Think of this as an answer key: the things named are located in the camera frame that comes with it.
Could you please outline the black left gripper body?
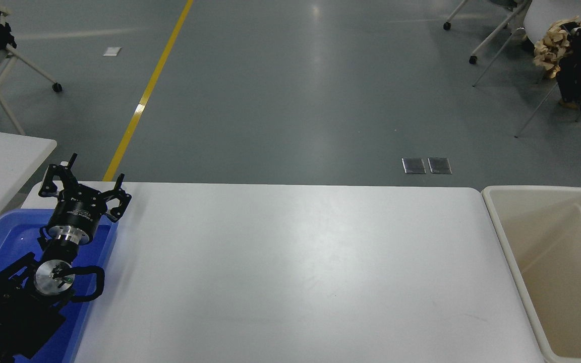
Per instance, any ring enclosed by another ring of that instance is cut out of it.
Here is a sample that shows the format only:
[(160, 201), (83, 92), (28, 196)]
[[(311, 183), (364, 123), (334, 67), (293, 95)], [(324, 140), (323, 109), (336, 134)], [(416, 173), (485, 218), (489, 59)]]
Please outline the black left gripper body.
[(93, 236), (104, 213), (106, 205), (99, 200), (66, 199), (58, 202), (46, 228), (51, 236), (58, 235), (61, 227), (73, 227), (87, 236)]

